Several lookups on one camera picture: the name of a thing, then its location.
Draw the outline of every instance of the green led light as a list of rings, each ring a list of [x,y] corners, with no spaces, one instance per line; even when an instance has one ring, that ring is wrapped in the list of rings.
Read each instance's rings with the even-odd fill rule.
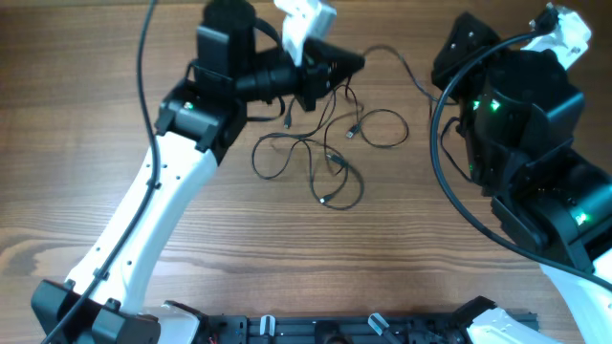
[[[501,106],[501,104],[497,101],[497,100],[493,100],[491,102],[491,108],[493,109],[493,111],[497,111],[497,109],[499,109],[499,107]]]
[[[576,219],[576,223],[578,224],[578,226],[582,226],[582,224],[589,221],[589,216],[586,215],[585,213],[581,213],[575,219]]]

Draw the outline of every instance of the wooden table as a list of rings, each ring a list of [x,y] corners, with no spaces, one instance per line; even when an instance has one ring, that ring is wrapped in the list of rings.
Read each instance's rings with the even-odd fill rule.
[[[393,45],[428,84],[432,60],[458,14],[471,11],[509,36],[525,32],[545,2],[338,1],[329,41],[358,52],[377,43]],[[8,0],[9,7],[0,10],[0,343],[42,338],[30,309],[34,288],[42,278],[63,280],[96,241],[147,148],[135,81],[142,1],[23,3],[34,7],[15,8],[19,2]],[[255,6],[280,29],[283,15],[272,1]],[[587,98],[575,146],[612,172],[612,7],[604,0],[572,6],[594,32],[592,49],[570,73]],[[161,5],[155,13],[144,61],[154,115],[195,56],[201,8]],[[349,121],[330,132],[330,143],[366,180],[363,201],[346,212],[318,204],[309,193],[304,148],[282,177],[258,179],[250,167],[251,148],[260,136],[282,130],[282,123],[249,124],[174,231],[146,304],[173,299],[208,313],[247,315],[450,312],[484,295],[506,309],[537,312],[550,336],[581,342],[537,264],[482,237],[443,195],[427,152],[427,102],[395,57],[373,54],[354,86],[367,109],[393,109],[410,125],[409,141],[392,150],[347,140]],[[339,111],[350,110],[339,104]],[[250,106],[251,116],[276,111],[277,105]],[[296,111],[292,132],[310,130],[317,114]],[[391,140],[401,134],[398,125],[380,117],[367,130],[373,140]],[[465,144],[453,135],[448,146],[465,165]],[[266,144],[258,165],[271,172],[286,152],[286,142]],[[337,181],[320,168],[321,157],[317,151],[322,193]],[[490,201],[446,162],[445,168],[468,207],[498,228]],[[349,189],[341,201],[355,196],[354,181]]]

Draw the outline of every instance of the table surface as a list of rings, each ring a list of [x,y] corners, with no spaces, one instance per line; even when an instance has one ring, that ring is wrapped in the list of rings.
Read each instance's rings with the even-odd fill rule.
[[[457,15],[471,11],[509,36],[525,32],[544,4],[338,1],[329,41],[357,52],[392,45],[433,92],[432,61]],[[283,15],[272,2],[255,6],[280,29]],[[612,172],[612,7],[603,0],[572,6],[594,32],[592,49],[570,72],[587,98],[575,147]],[[140,167],[147,145],[135,52],[145,9],[117,4],[0,10],[0,343],[42,338],[30,309],[34,288],[43,278],[65,278]],[[195,55],[200,15],[195,4],[161,5],[155,13],[144,58],[154,115]],[[260,43],[271,44],[264,38]],[[509,310],[536,312],[546,334],[580,343],[571,314],[538,265],[481,236],[445,198],[427,152],[427,101],[395,57],[368,57],[354,89],[366,109],[395,110],[410,125],[409,140],[391,150],[346,139],[349,120],[330,131],[330,143],[365,178],[362,202],[346,212],[318,204],[309,192],[301,147],[283,176],[258,179],[250,166],[252,146],[260,136],[281,131],[282,123],[250,123],[176,227],[155,267],[146,305],[173,299],[207,313],[247,315],[451,312],[484,295]],[[314,114],[296,110],[291,132],[313,128],[321,108]],[[348,110],[340,101],[339,111]],[[276,104],[249,107],[250,116],[276,112]],[[367,131],[377,141],[402,134],[397,119],[385,116],[368,122]],[[465,144],[456,134],[448,147],[465,165]],[[272,172],[287,151],[287,142],[265,144],[257,164]],[[326,175],[321,152],[315,154],[317,190],[323,193],[338,181]],[[446,161],[444,167],[466,205],[497,230],[490,201]],[[351,180],[339,201],[348,202],[356,190]]]

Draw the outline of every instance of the tangled cable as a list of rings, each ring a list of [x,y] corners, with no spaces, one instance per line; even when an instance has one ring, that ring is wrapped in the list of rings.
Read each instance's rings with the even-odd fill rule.
[[[352,95],[352,101],[355,104],[355,110],[351,111],[351,112],[348,112],[346,114],[340,115],[340,116],[335,117],[334,119],[332,119],[332,116],[336,112],[336,105],[337,105],[337,99],[338,99],[337,92],[341,88],[344,88],[345,94],[347,95],[347,97],[346,97],[347,100],[351,101],[351,99],[349,99],[349,97],[348,97],[348,93],[350,92],[350,94]],[[294,103],[295,103],[295,98],[293,98],[291,100],[291,102],[289,103],[289,108],[287,110],[287,116],[288,117],[291,116],[291,111],[292,111],[292,108],[294,106]],[[311,193],[313,194],[315,199],[318,200],[322,205],[324,205],[324,206],[326,206],[326,207],[328,207],[330,209],[334,209],[334,210],[348,210],[348,209],[354,207],[355,205],[357,205],[361,201],[361,198],[363,197],[363,193],[365,191],[365,181],[363,180],[363,177],[361,176],[361,173],[351,163],[349,163],[342,156],[342,154],[338,151],[338,149],[336,149],[336,148],[330,146],[329,144],[327,144],[327,136],[328,136],[329,128],[334,123],[336,123],[338,120],[340,120],[342,118],[348,118],[348,117],[355,116],[355,124],[348,131],[348,133],[346,135],[347,138],[352,139],[356,134],[360,134],[365,142],[367,142],[369,145],[371,145],[371,146],[373,146],[375,148],[392,148],[392,147],[395,147],[395,146],[405,142],[408,139],[408,136],[409,136],[408,123],[397,112],[392,111],[392,110],[388,110],[388,109],[376,109],[376,110],[372,110],[372,111],[366,113],[365,115],[361,115],[363,113],[363,110],[364,110],[364,106],[363,106],[363,104],[361,104],[357,100],[357,96],[355,95],[355,92],[353,92],[353,90],[348,85],[339,85],[337,88],[332,90],[332,93],[329,96],[329,98],[327,100],[327,103],[325,104],[325,107],[324,107],[323,112],[321,114],[321,117],[320,117],[320,120],[318,122],[318,125],[317,125],[317,127],[313,131],[308,132],[308,133],[304,133],[304,134],[270,133],[268,135],[264,135],[261,138],[259,138],[259,140],[255,144],[255,146],[253,147],[252,153],[251,153],[251,166],[252,166],[253,171],[255,172],[255,174],[259,178],[261,178],[263,180],[267,180],[267,181],[268,180],[272,180],[272,179],[280,176],[285,171],[287,166],[289,165],[289,161],[291,160],[291,157],[292,157],[292,155],[294,153],[295,147],[299,143],[303,143],[306,146],[306,149],[308,151],[309,186],[310,186]],[[380,113],[392,114],[392,115],[394,115],[394,116],[396,116],[397,118],[400,119],[400,121],[402,122],[402,125],[404,126],[404,136],[402,137],[401,140],[399,140],[399,141],[397,141],[395,143],[391,143],[391,144],[377,144],[377,143],[372,142],[363,133],[363,125],[365,124],[365,120],[368,119],[368,118],[372,118],[374,115],[380,114]],[[323,134],[323,142],[311,139],[311,136],[316,134],[319,130],[323,129],[323,127],[325,128],[324,134]],[[291,146],[289,154],[287,155],[287,159],[285,160],[284,165],[275,174],[272,174],[270,176],[262,175],[257,170],[257,167],[255,167],[255,153],[257,151],[257,148],[259,147],[261,142],[263,142],[264,140],[282,139],[282,138],[289,138],[289,139],[295,140],[294,144]],[[331,193],[329,193],[327,195],[324,195],[322,197],[319,196],[317,194],[317,192],[315,191],[315,170],[314,170],[314,167],[313,167],[313,151],[311,150],[311,147],[310,147],[309,143],[321,146],[323,148],[323,153],[324,153],[324,156],[325,156],[325,162],[327,164],[327,168],[328,168],[328,170],[329,170],[331,175],[337,176],[338,174],[342,173],[342,171],[344,171],[343,180],[342,180],[342,183],[339,185],[339,187],[337,187],[336,190],[334,190],[333,192],[331,192]],[[337,170],[333,167],[332,162],[339,166],[339,168],[336,168]],[[340,193],[340,191],[342,191],[342,189],[346,186],[346,184],[348,182],[349,173],[352,173],[355,176],[355,178],[357,179],[357,181],[358,181],[358,183],[360,185],[360,193],[359,193],[358,197],[355,199],[354,202],[352,202],[351,204],[346,205],[346,206],[336,206],[336,205],[329,204],[330,201],[332,201],[332,199],[334,199]]]

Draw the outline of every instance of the black plastic housing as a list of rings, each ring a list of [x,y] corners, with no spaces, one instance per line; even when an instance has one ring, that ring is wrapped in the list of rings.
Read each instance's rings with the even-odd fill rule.
[[[535,28],[551,31],[548,7]],[[455,22],[434,62],[447,87],[456,72],[499,40],[469,14]],[[492,196],[492,212],[520,247],[587,272],[612,247],[612,179],[571,149],[584,95],[552,51],[493,54],[459,82],[457,132],[466,139],[470,179]]]
[[[158,135],[177,133],[195,140],[195,149],[212,151],[218,163],[247,124],[247,106],[239,98],[219,99],[181,81],[162,101],[155,122]]]
[[[244,0],[212,1],[197,30],[195,80],[203,93],[233,97],[233,81],[255,57],[255,9]]]
[[[44,280],[32,296],[32,309],[45,333],[50,333],[79,295],[71,283],[60,285]],[[109,300],[102,306],[86,300],[77,315],[55,338],[54,344],[131,344],[157,343],[161,327],[147,315],[119,312],[120,303]]]

